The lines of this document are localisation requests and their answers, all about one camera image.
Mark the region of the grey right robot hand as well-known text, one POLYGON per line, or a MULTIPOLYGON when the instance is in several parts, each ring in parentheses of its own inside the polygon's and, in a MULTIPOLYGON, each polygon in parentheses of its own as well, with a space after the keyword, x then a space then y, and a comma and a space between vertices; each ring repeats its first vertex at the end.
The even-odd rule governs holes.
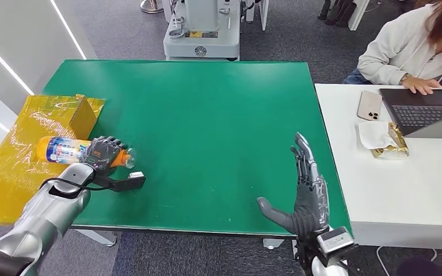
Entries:
POLYGON ((294 211, 286 213, 274 208, 264 197, 257 203, 262 214, 291 234, 305 237, 320 233, 329 227, 329 197, 327 184, 319 173, 318 165, 307 139, 299 132, 295 134, 296 146, 291 147, 295 155, 297 170, 294 211))

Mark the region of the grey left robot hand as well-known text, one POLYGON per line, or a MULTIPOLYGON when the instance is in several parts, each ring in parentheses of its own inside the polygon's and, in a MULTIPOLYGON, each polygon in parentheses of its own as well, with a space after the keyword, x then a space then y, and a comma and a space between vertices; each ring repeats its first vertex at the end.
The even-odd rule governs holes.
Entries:
POLYGON ((86 147, 78 160, 92 166, 100 175, 109 176, 115 172, 112 163, 120 151, 125 150, 125 144, 113 136, 100 136, 94 138, 86 147))

